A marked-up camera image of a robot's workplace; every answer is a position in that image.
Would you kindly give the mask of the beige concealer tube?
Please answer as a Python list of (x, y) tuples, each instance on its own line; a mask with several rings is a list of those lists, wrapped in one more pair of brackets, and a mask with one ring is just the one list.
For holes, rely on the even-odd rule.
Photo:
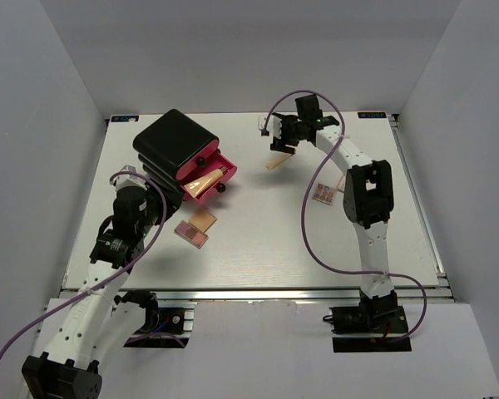
[(277, 166), (283, 164), (285, 161), (289, 160), (292, 157), (293, 157), (293, 154), (284, 154), (284, 153), (279, 154), (279, 155), (275, 156), (272, 160), (270, 160), (266, 164), (266, 169), (267, 170), (273, 170)]

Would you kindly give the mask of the beige foundation tube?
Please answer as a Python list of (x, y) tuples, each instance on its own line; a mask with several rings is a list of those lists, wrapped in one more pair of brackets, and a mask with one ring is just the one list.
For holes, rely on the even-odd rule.
[(222, 166), (218, 169), (212, 170), (208, 174), (203, 175), (196, 180), (191, 181), (186, 184), (184, 188), (192, 198), (197, 198), (198, 196), (204, 194), (218, 180), (220, 180), (226, 172), (227, 168)]

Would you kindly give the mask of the black pink drawer organizer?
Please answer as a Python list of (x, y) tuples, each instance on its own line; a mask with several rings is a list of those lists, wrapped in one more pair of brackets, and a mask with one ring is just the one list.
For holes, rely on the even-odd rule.
[(187, 115), (172, 109), (133, 140), (144, 170), (162, 187), (180, 195), (194, 172), (220, 153), (220, 139)]

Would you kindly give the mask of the pink drawer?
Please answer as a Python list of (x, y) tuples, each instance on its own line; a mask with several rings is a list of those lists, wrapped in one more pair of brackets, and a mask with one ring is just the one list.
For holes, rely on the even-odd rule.
[(184, 201), (194, 200), (205, 204), (215, 193), (223, 193), (227, 182), (235, 175), (237, 166), (219, 151), (205, 159), (203, 166), (197, 166), (182, 181)]

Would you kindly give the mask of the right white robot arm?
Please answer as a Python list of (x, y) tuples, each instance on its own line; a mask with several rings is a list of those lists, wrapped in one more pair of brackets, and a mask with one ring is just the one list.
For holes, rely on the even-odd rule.
[(261, 134), (271, 136), (270, 149), (294, 154), (302, 141), (311, 143), (343, 173), (343, 211), (357, 235), (361, 268), (348, 275), (359, 276), (360, 302), (353, 321), (376, 332), (398, 309), (397, 294), (389, 273), (387, 232), (394, 208), (393, 176), (386, 160), (375, 160), (347, 136), (341, 111), (325, 116), (320, 108), (324, 96), (308, 90), (293, 91), (296, 112), (284, 115), (271, 109)]

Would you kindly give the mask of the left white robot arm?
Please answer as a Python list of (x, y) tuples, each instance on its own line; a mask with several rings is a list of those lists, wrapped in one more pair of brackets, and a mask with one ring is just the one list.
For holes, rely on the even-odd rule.
[(22, 376), (33, 398), (97, 398), (102, 370), (131, 335), (159, 322), (152, 293), (119, 295), (137, 260), (153, 245), (164, 223), (180, 208), (183, 195), (139, 175), (118, 176), (112, 212), (101, 222), (89, 255), (86, 277), (52, 340), (29, 356)]

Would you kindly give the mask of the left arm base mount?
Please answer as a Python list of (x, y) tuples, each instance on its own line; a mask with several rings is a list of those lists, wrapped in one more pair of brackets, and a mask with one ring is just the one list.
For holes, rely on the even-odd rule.
[(192, 310), (176, 306), (161, 306), (153, 292), (135, 290), (114, 297), (114, 306), (134, 303), (139, 306), (143, 325), (126, 341), (124, 347), (184, 348), (190, 340)]

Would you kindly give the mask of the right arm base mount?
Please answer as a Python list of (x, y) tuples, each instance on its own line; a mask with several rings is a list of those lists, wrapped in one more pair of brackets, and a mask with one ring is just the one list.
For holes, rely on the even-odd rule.
[(382, 320), (368, 322), (360, 318), (358, 307), (334, 307), (322, 321), (331, 326), (334, 353), (411, 352), (408, 321), (402, 306)]

